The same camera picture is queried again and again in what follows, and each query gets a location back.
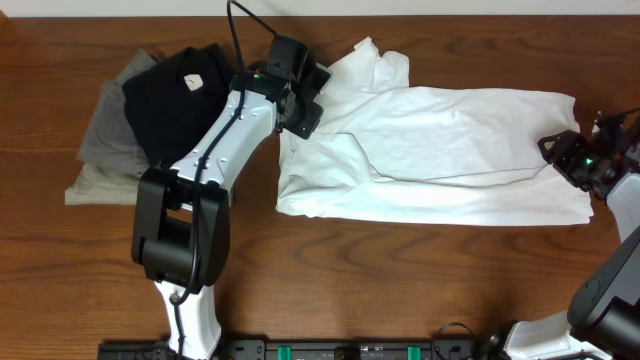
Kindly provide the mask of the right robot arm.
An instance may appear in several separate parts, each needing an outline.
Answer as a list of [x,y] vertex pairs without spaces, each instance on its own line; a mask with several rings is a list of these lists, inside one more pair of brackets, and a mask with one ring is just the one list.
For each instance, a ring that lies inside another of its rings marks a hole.
[[614,215],[619,248],[588,277],[569,309],[515,323],[490,359],[636,359],[639,356],[639,133],[574,131],[543,137],[543,159]]

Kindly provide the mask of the white t-shirt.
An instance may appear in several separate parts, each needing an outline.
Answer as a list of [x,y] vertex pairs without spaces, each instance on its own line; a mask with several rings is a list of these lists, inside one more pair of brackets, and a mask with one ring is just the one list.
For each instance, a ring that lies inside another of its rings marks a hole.
[[414,87],[408,58],[368,38],[331,70],[311,137],[280,136],[279,212],[482,226],[590,220],[589,195],[537,146],[578,129],[571,96]]

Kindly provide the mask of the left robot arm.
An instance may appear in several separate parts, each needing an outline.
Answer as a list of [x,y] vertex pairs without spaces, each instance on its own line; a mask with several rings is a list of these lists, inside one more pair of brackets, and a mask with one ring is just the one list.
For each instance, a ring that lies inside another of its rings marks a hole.
[[169,169],[150,168],[136,201],[132,259],[165,304],[170,338],[158,359],[209,359],[222,330],[214,284],[230,250],[230,194],[255,149],[274,131],[307,139],[323,109],[316,97],[331,71],[311,62],[299,70],[264,64],[231,85],[217,120]]

